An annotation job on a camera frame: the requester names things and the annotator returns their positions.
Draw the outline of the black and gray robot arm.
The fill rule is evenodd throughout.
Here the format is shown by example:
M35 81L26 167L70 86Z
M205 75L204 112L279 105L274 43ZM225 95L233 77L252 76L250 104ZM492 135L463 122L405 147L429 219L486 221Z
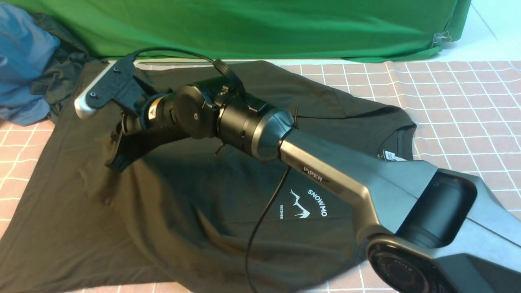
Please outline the black and gray robot arm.
M247 93L234 72L183 85L173 97L133 63L105 69L86 96L123 120L108 166L122 171L160 145L218 138L262 162L279 160L353 208L367 260L401 293L511 293L520 288L520 221L482 179L425 161L389 162L299 130L296 115Z

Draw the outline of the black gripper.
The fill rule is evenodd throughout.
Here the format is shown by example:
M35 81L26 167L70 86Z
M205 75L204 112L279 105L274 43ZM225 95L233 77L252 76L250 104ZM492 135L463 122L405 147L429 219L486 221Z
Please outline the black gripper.
M161 145L180 139L180 127L173 117L173 92L159 92L136 76L134 66L109 71L110 82L118 81L110 96L121 109L121 121L108 139L106 167L124 171L135 161Z

